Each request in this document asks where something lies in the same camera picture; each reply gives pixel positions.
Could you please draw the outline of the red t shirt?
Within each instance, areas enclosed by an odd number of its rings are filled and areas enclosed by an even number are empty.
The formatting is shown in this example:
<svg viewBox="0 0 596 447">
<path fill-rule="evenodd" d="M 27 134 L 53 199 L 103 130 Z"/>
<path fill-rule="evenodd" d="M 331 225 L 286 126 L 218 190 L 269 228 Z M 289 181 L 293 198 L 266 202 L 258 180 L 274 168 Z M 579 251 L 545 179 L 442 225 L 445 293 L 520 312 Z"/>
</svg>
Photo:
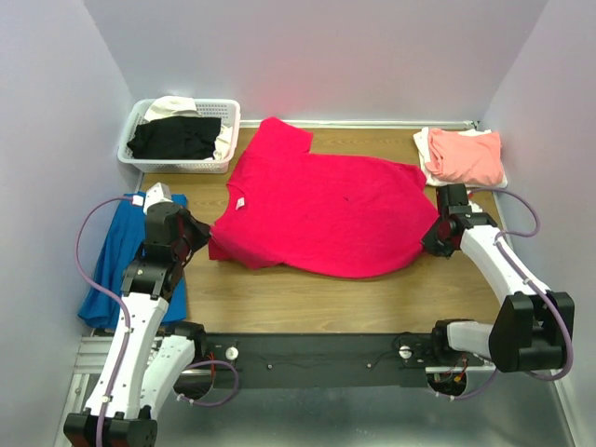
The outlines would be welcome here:
<svg viewBox="0 0 596 447">
<path fill-rule="evenodd" d="M 438 217 L 422 171 L 370 156 L 313 154 L 312 140 L 277 118 L 261 123 L 227 183 L 210 259 L 338 278 L 408 266 Z"/>
</svg>

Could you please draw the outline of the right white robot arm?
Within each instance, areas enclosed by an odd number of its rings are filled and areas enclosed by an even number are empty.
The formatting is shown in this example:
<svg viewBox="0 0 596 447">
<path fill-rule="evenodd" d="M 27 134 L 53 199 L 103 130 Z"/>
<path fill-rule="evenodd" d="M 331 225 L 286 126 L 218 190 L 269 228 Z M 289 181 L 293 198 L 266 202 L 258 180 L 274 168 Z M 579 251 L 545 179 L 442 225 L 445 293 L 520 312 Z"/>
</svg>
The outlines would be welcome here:
<svg viewBox="0 0 596 447">
<path fill-rule="evenodd" d="M 500 309 L 492 324 L 438 321 L 428 342 L 429 356 L 447 365 L 470 353 L 491 361 L 502 373 L 560 380 L 575 359 L 574 300 L 564 291 L 554 291 L 523 264 L 506 241 L 509 232 L 487 212 L 472 209 L 471 194 L 461 183 L 437 189 L 439 217 L 423 237 L 423 248 L 445 258 L 463 252 L 491 286 Z"/>
</svg>

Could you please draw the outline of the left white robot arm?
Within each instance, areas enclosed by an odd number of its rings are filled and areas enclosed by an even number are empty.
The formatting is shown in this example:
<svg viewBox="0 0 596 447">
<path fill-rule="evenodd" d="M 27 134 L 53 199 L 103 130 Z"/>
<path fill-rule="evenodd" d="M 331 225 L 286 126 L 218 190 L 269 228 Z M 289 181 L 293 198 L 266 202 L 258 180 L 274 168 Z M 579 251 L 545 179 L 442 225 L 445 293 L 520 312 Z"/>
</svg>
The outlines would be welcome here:
<svg viewBox="0 0 596 447">
<path fill-rule="evenodd" d="M 73 446 L 152 446 L 160 410 L 185 367 L 206 357 L 204 329 L 190 323 L 155 339 L 183 270 L 210 228 L 170 199 L 146 202 L 145 239 L 123 274 L 115 334 L 97 385 L 63 433 Z"/>
</svg>

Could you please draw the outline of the blue pleated cloth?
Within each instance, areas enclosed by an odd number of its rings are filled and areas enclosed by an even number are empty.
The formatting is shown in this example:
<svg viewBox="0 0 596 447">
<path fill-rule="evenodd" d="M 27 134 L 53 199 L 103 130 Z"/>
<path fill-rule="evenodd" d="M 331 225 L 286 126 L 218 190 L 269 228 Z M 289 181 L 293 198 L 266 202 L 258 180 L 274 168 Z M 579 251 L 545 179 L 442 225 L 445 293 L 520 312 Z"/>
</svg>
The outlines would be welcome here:
<svg viewBox="0 0 596 447">
<path fill-rule="evenodd" d="M 115 294 L 120 294 L 122 275 L 144 241 L 144 213 L 140 207 L 120 203 L 115 211 L 96 264 L 93 280 Z M 187 289 L 182 278 L 169 303 L 162 322 L 169 325 L 187 318 Z M 78 316 L 91 328 L 114 329 L 120 308 L 106 294 L 90 289 Z"/>
</svg>

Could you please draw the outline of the black t shirt in basket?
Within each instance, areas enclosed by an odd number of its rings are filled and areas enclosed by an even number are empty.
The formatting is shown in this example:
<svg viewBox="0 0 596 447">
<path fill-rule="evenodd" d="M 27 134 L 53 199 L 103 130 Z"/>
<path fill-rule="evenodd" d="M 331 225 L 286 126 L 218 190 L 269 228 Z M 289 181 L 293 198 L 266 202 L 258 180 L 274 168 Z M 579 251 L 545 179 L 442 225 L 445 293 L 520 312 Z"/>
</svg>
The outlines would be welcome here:
<svg viewBox="0 0 596 447">
<path fill-rule="evenodd" d="M 219 117 L 171 116 L 140 124 L 127 143 L 136 159 L 203 160 L 215 152 Z"/>
</svg>

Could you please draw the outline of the cream t shirt in basket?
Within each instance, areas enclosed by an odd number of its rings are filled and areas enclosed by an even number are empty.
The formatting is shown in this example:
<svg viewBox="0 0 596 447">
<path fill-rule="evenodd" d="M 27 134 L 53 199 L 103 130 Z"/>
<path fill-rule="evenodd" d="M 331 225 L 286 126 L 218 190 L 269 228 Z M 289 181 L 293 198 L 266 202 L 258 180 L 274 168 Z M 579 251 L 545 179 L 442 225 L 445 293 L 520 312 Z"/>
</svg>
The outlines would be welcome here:
<svg viewBox="0 0 596 447">
<path fill-rule="evenodd" d="M 199 111 L 196 102 L 192 98 L 164 96 L 151 103 L 143 116 L 143 122 L 147 123 L 153 120 L 162 119 L 171 116 L 194 116 L 194 117 L 219 117 L 216 115 L 207 115 Z M 215 152 L 211 158 L 203 160 L 225 159 L 232 148 L 233 128 L 225 125 L 222 120 L 221 131 L 215 142 Z"/>
</svg>

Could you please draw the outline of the white plastic laundry basket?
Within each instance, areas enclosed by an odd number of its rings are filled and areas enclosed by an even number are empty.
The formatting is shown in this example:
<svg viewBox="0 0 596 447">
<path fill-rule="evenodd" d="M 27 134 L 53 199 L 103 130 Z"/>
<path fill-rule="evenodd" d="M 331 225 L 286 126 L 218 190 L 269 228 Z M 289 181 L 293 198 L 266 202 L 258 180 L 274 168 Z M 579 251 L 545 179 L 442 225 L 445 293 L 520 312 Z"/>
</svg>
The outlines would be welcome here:
<svg viewBox="0 0 596 447">
<path fill-rule="evenodd" d="M 239 122 L 234 100 L 141 100 L 129 113 L 117 158 L 144 173 L 222 174 L 237 147 Z"/>
</svg>

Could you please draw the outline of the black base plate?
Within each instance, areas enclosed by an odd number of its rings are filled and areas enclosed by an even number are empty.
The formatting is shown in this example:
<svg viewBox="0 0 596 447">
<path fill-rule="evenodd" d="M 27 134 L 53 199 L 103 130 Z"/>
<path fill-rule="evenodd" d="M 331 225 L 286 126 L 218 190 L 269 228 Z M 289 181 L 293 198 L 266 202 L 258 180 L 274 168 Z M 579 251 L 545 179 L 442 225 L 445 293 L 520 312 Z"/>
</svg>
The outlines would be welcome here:
<svg viewBox="0 0 596 447">
<path fill-rule="evenodd" d="M 197 397 L 209 390 L 363 386 L 438 386 L 458 392 L 488 364 L 472 354 L 435 353 L 427 333 L 212 333 L 217 361 L 237 350 L 233 371 L 216 365 L 185 372 L 174 389 Z"/>
</svg>

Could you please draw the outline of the aluminium rail frame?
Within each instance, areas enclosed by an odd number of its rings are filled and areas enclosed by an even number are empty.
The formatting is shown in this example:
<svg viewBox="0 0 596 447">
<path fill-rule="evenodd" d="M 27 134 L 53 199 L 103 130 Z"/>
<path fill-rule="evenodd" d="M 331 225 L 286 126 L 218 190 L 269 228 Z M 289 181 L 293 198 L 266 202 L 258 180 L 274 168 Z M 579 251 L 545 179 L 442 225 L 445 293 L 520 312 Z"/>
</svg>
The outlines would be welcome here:
<svg viewBox="0 0 596 447">
<path fill-rule="evenodd" d="M 235 369 L 237 350 L 227 349 L 217 361 L 207 353 L 208 336 L 204 354 L 179 378 L 200 367 Z M 89 338 L 84 344 L 99 355 L 92 366 L 98 380 L 112 340 Z M 177 380 L 158 415 L 152 446 L 573 444 L 555 385 L 522 372 L 501 373 L 483 362 L 489 372 L 458 392 L 435 385 L 242 390 L 234 384 L 193 397 L 175 391 Z"/>
</svg>

